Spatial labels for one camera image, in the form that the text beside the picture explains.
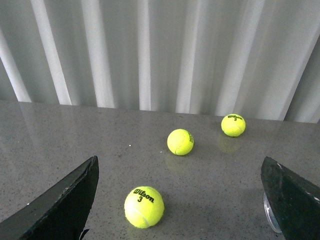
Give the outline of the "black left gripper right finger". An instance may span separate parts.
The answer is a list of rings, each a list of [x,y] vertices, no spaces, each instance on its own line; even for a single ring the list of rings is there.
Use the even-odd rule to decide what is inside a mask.
[[[261,182],[286,240],[320,238],[320,188],[271,157],[261,166]]]

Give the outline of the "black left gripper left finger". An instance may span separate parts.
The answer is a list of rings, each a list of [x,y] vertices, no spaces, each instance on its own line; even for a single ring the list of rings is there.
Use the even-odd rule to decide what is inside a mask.
[[[93,156],[0,224],[2,240],[82,240],[99,180]]]

